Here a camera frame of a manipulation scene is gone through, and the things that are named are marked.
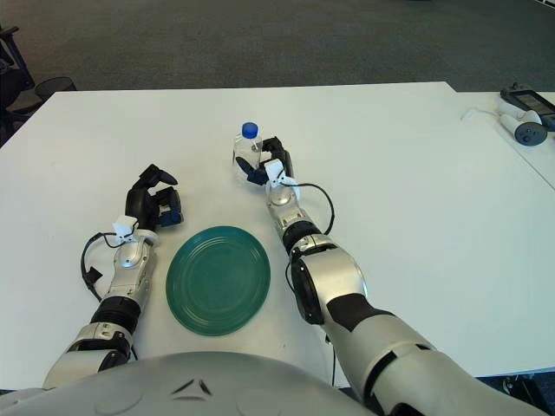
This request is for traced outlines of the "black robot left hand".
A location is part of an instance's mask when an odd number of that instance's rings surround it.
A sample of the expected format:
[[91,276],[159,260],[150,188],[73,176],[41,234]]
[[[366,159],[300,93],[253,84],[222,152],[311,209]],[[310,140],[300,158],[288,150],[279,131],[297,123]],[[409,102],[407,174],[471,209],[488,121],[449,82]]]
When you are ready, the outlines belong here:
[[137,220],[137,228],[156,231],[183,221],[180,196],[173,188],[177,179],[154,164],[147,167],[127,192],[125,214]]

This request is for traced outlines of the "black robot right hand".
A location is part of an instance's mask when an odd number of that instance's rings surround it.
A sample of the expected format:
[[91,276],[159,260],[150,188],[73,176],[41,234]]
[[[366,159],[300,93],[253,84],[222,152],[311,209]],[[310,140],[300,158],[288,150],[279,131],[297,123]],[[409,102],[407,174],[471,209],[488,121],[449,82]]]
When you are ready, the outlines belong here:
[[234,162],[237,163],[239,171],[246,175],[246,180],[255,185],[265,185],[268,180],[268,174],[265,170],[265,164],[273,161],[280,160],[283,165],[284,174],[287,177],[293,177],[294,171],[291,162],[291,156],[288,151],[283,148],[281,141],[277,136],[261,141],[259,146],[261,152],[267,152],[271,154],[271,157],[267,160],[263,160],[255,168],[251,165],[245,158],[241,156],[235,156]]

